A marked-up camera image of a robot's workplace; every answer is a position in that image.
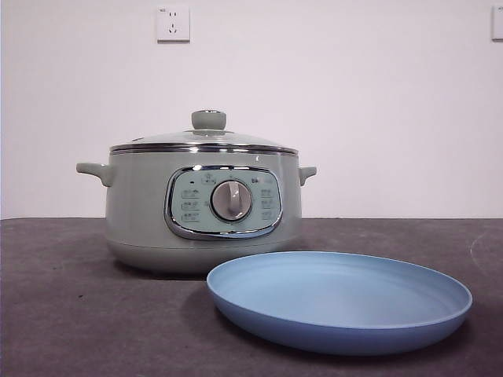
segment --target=button label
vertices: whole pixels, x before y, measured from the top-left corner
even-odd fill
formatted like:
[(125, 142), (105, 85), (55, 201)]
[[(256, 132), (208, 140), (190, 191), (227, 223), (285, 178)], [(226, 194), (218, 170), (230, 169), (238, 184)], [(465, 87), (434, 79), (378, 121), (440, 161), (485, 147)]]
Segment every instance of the button label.
[(269, 210), (273, 207), (274, 201), (272, 199), (263, 199), (262, 200), (262, 209)]
[(262, 212), (262, 220), (271, 220), (273, 218), (273, 213), (270, 210)]
[(192, 212), (192, 213), (183, 214), (182, 221), (183, 222), (199, 222), (199, 213)]
[(273, 193), (270, 188), (262, 188), (260, 190), (260, 197), (261, 198), (272, 198)]
[(199, 202), (197, 200), (183, 202), (182, 210), (199, 210)]
[(183, 190), (183, 199), (199, 199), (199, 190)]
[(204, 177), (201, 178), (201, 183), (203, 185), (214, 185), (215, 183), (217, 183), (217, 180), (212, 173), (206, 173)]

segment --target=stainless steel rim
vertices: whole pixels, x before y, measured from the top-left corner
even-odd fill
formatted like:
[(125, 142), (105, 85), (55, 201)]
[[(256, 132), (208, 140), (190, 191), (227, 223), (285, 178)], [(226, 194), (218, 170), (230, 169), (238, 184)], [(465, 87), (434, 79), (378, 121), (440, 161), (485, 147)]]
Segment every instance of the stainless steel rim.
[(248, 153), (248, 154), (280, 154), (297, 156), (299, 151), (286, 147), (274, 147), (268, 145), (230, 145), (230, 144), (124, 144), (110, 148), (111, 155), (123, 153)]

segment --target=wall outlet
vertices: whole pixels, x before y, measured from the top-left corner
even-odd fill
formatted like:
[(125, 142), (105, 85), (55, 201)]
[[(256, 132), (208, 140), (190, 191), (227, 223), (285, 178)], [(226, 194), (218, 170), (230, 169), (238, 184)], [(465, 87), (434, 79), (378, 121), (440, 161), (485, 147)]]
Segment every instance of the wall outlet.
[(503, 42), (503, 4), (493, 5), (493, 41)]
[(156, 13), (157, 42), (190, 41), (190, 9), (187, 5), (160, 6)]

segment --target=control panel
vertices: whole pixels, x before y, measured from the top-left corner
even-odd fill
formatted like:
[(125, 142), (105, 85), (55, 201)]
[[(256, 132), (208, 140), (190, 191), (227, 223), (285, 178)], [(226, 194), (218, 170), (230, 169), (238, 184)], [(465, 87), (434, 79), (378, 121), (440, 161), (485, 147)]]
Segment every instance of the control panel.
[(167, 190), (165, 217), (179, 236), (250, 238), (267, 234), (281, 217), (277, 179), (258, 167), (186, 167)]

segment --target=lid knob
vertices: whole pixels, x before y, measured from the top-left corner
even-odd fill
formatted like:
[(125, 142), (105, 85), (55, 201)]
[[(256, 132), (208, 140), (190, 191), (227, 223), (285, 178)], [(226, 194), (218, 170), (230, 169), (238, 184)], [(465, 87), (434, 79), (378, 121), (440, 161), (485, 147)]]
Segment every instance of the lid knob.
[(192, 113), (192, 125), (196, 130), (223, 130), (227, 115), (218, 110), (200, 110)]

